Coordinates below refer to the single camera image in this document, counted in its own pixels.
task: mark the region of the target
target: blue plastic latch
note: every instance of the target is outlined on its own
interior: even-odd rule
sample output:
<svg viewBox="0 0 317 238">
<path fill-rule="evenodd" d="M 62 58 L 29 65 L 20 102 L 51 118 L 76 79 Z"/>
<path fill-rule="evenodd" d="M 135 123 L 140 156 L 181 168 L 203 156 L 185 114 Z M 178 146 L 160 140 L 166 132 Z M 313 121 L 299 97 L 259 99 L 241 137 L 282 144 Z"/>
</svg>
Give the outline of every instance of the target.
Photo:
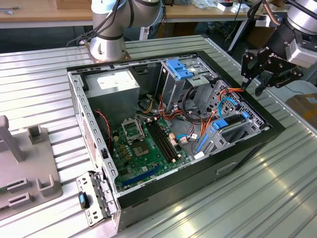
<svg viewBox="0 0 317 238">
<path fill-rule="evenodd" d="M 245 119 L 249 118 L 249 114 L 248 114 L 247 112 L 242 112 L 242 116 L 243 116 Z"/>
<path fill-rule="evenodd" d="M 81 202 L 81 203 L 84 203 L 84 195 L 81 194 L 81 195 L 79 196 L 79 199 L 80 199 L 80 202 Z"/>
<path fill-rule="evenodd" d="M 228 126 L 229 124 L 224 120 L 224 119 L 221 119 L 221 120 L 218 120 L 218 121 L 215 121 L 213 123 L 213 126 L 219 130 L 220 128 L 223 128 L 225 126 Z"/>
<path fill-rule="evenodd" d="M 200 143 L 200 145 L 197 147 L 196 149 L 196 153 L 198 153 L 198 151 L 200 151 L 200 149 L 202 148 L 203 144 L 206 142 L 206 140 L 208 139 L 208 135 L 205 135 L 205 137 L 203 138 L 202 142 Z"/>
<path fill-rule="evenodd" d="M 189 72 L 184 64 L 178 59 L 169 59 L 166 61 L 168 67 L 176 74 L 178 79 L 191 78 L 193 73 Z"/>
</svg>

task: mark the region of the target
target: motherboard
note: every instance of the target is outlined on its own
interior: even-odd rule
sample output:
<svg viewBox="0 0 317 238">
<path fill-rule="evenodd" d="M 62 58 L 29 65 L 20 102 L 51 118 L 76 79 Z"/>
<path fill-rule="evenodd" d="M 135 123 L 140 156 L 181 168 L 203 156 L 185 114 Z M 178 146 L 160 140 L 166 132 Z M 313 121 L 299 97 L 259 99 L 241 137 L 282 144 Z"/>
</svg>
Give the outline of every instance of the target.
<svg viewBox="0 0 317 238">
<path fill-rule="evenodd" d="M 124 191 L 165 174 L 188 162 L 181 145 L 163 118 L 147 122 L 129 119 L 112 132 L 113 161 L 118 170 L 115 184 Z"/>
</svg>

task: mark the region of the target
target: aluminum profile table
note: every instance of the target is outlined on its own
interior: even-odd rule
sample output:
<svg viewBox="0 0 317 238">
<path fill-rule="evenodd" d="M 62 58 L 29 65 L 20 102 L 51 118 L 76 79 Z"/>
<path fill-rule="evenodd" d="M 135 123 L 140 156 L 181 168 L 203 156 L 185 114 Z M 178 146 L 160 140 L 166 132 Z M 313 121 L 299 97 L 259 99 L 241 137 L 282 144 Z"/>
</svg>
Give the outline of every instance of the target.
<svg viewBox="0 0 317 238">
<path fill-rule="evenodd" d="M 132 58 L 204 50 L 241 83 L 240 64 L 201 36 L 128 42 Z M 111 237 L 89 229 L 75 179 L 93 169 L 74 116 L 67 66 L 91 63 L 84 47 L 0 55 L 0 111 L 10 131 L 48 128 L 63 195 L 0 221 L 0 237 Z M 249 91 L 254 95 L 256 83 Z M 287 130 L 236 172 L 117 235 L 134 237 L 316 237 L 317 141 L 270 92 L 256 98 Z"/>
</svg>

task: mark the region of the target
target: wooden desk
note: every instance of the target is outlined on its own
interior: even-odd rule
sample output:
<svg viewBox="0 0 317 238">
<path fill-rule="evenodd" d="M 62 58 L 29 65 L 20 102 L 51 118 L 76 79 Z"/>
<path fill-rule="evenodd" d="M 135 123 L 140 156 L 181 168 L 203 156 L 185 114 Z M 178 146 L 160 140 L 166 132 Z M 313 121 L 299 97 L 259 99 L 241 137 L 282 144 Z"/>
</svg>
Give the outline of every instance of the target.
<svg viewBox="0 0 317 238">
<path fill-rule="evenodd" d="M 192 22 L 203 21 L 203 19 L 217 19 L 213 21 L 228 21 L 234 20 L 236 13 L 231 11 L 221 11 L 216 7 L 210 9 L 200 9 L 194 5 L 188 6 L 166 6 L 166 16 L 169 22 Z M 245 12 L 238 14 L 238 20 L 246 20 L 247 14 Z"/>
<path fill-rule="evenodd" d="M 0 12 L 0 28 L 32 28 L 56 26 L 87 26 L 92 25 L 92 12 L 87 10 L 58 10 L 54 0 L 0 0 L 0 7 L 18 6 L 10 15 Z M 218 8 L 199 9 L 194 5 L 166 6 L 167 22 L 204 22 L 233 21 L 236 14 L 223 12 Z M 246 13 L 240 13 L 237 20 L 243 21 L 236 39 L 246 24 Z M 140 40 L 148 38 L 149 28 L 141 27 Z"/>
</svg>

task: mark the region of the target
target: blue cable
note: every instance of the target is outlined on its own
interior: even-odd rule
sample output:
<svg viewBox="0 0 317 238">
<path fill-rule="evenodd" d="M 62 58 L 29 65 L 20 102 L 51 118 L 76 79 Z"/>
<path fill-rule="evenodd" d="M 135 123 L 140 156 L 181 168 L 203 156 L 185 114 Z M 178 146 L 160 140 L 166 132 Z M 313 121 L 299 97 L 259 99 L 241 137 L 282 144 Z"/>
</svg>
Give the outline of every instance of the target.
<svg viewBox="0 0 317 238">
<path fill-rule="evenodd" d="M 236 101 L 234 101 L 233 99 L 231 99 L 231 98 L 223 98 L 223 99 L 220 101 L 219 105 L 218 105 L 218 113 L 219 113 L 220 118 L 222 118 L 221 106 L 222 106 L 223 101 L 225 101 L 225 100 L 229 100 L 229 101 L 232 102 L 234 105 L 237 105 Z"/>
<path fill-rule="evenodd" d="M 181 135 L 178 135 L 176 140 L 179 140 L 181 137 L 184 137 L 184 136 L 187 136 L 186 134 L 181 134 Z"/>
</svg>

